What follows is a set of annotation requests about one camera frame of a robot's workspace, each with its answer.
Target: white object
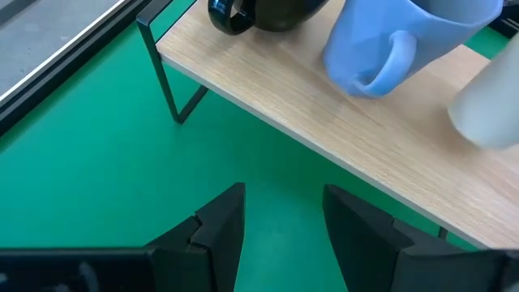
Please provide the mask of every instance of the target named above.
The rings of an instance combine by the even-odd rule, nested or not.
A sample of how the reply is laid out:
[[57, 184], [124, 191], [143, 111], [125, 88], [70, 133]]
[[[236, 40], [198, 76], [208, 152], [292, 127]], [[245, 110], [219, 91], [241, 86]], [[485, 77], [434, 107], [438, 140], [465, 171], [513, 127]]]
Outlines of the white object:
[[519, 37], [454, 98], [448, 114], [455, 128], [482, 148], [519, 143]]

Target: light wood grain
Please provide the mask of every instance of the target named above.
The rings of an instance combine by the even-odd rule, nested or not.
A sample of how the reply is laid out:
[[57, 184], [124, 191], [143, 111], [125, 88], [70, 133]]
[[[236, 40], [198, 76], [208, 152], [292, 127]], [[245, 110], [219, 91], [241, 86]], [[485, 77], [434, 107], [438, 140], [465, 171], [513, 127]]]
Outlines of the light wood grain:
[[163, 59], [480, 247], [519, 247], [519, 149], [478, 150], [446, 106], [488, 61], [460, 46], [379, 101], [328, 81], [321, 52], [343, 0], [299, 29], [226, 36], [199, 0], [157, 43]]

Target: green floor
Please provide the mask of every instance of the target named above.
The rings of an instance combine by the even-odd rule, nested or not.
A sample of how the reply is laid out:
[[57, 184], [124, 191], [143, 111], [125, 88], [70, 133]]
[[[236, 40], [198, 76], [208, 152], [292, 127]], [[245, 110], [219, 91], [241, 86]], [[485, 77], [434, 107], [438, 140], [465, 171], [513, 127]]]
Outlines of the green floor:
[[[490, 58], [505, 43], [484, 30], [469, 45]], [[169, 77], [180, 99], [197, 86]], [[325, 183], [438, 228], [214, 93], [176, 125], [135, 25], [4, 135], [0, 153], [0, 247], [142, 245], [247, 183], [236, 291], [345, 290], [321, 212]]]

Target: gray surface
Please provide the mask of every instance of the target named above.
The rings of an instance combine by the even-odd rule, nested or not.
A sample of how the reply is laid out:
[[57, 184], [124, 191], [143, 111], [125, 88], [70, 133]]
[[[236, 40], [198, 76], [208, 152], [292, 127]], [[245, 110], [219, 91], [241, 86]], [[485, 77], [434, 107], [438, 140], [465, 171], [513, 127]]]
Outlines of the gray surface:
[[[3, 6], [7, 0], [0, 0]], [[117, 0], [38, 0], [0, 27], [0, 95]]]

